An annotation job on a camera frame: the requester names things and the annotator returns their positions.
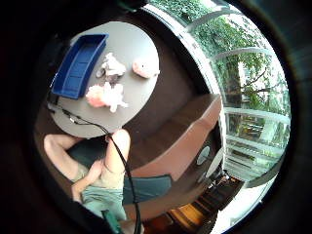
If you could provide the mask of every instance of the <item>round table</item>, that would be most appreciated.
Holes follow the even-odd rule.
[[[151,96],[157,81],[157,77],[145,79],[136,75],[132,70],[133,61],[136,58],[144,58],[151,59],[157,62],[156,64],[159,64],[159,59],[156,47],[150,37],[140,28],[126,22],[111,21],[91,28],[76,35],[72,39],[71,44],[81,35],[95,33],[107,33],[109,36],[106,40],[106,47],[99,56],[91,73],[86,92],[94,84],[104,84],[104,79],[98,79],[96,73],[105,55],[111,52],[127,68],[127,71],[118,83],[124,86],[123,101],[129,107],[118,106],[117,111],[112,113],[107,106],[98,108],[90,106],[85,97],[78,99],[59,97],[58,105],[81,116],[83,119],[104,126],[109,132],[113,133],[122,128],[139,113]],[[56,109],[52,117],[62,130],[73,136],[91,138],[104,134],[98,127],[74,124],[59,109]]]

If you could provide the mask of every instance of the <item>toy figure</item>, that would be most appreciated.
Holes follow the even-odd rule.
[[[105,82],[104,86],[94,85],[90,87],[86,98],[93,107],[110,106],[110,111],[116,112],[118,105],[128,107],[128,104],[123,102],[123,90],[124,87],[121,84],[111,87],[109,82]]]
[[[143,58],[137,58],[133,62],[133,70],[137,75],[146,79],[157,77],[160,73],[158,63]]]
[[[97,72],[97,78],[105,75],[105,81],[109,83],[116,83],[119,76],[122,76],[126,72],[126,66],[119,62],[112,53],[108,53],[103,60],[99,71]]]

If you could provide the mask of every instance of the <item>plush toy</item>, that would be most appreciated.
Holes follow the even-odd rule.
[[[119,76],[126,72],[126,66],[119,62],[112,53],[108,53],[103,60],[103,64],[97,71],[97,78],[105,75],[105,80],[109,83],[116,83]]]
[[[160,73],[158,63],[143,58],[137,58],[133,62],[133,71],[146,79],[157,77]]]
[[[105,105],[104,100],[102,99],[104,93],[103,86],[93,85],[89,87],[89,90],[86,94],[88,103],[93,107],[101,107]]]
[[[104,86],[94,85],[90,87],[86,98],[93,107],[110,106],[110,111],[116,112],[118,105],[128,107],[128,104],[123,102],[123,91],[123,85],[116,84],[111,87],[109,82],[105,82]]]

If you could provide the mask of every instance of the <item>power cord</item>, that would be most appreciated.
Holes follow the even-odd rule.
[[[49,104],[51,104],[51,103],[48,102],[48,108],[49,108],[50,110],[53,110],[52,108],[50,108],[51,106],[50,106]],[[132,190],[132,193],[133,193],[133,198],[134,198],[133,204],[135,205],[135,208],[136,208],[136,227],[135,227],[135,232],[134,232],[134,234],[139,234],[139,233],[140,233],[141,220],[140,220],[140,212],[139,212],[139,207],[138,207],[138,202],[137,202],[137,195],[136,195],[135,187],[134,187],[134,183],[133,183],[133,178],[132,178],[132,176],[131,176],[131,172],[130,172],[129,165],[128,165],[128,163],[126,162],[126,160],[125,160],[125,158],[124,158],[122,152],[120,151],[118,145],[117,145],[116,142],[114,141],[114,139],[113,139],[111,133],[110,133],[104,126],[99,125],[99,124],[96,124],[96,123],[92,123],[92,122],[90,122],[90,121],[88,121],[88,120],[85,120],[85,119],[81,118],[79,115],[76,115],[76,114],[70,112],[69,110],[66,110],[66,109],[62,108],[62,107],[61,107],[60,105],[58,105],[58,104],[53,104],[53,106],[54,106],[55,108],[61,110],[62,113],[63,113],[64,115],[66,115],[66,116],[68,117],[68,119],[69,119],[72,123],[74,123],[74,124],[76,124],[76,125],[92,125],[92,126],[96,126],[96,127],[98,127],[99,129],[101,129],[101,130],[105,133],[105,135],[108,136],[108,137],[112,140],[112,142],[113,142],[113,144],[114,144],[114,146],[115,146],[115,148],[116,148],[116,150],[117,150],[117,152],[118,152],[118,154],[119,154],[119,156],[120,156],[120,159],[122,160],[122,162],[123,162],[123,164],[124,164],[125,171],[126,171],[127,176],[128,176],[128,178],[129,178],[129,183],[130,183],[131,190]]]

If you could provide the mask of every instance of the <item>blue plastic container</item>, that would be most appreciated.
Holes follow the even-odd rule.
[[[54,79],[52,93],[78,99],[86,92],[91,72],[106,46],[108,34],[83,35],[69,49]]]

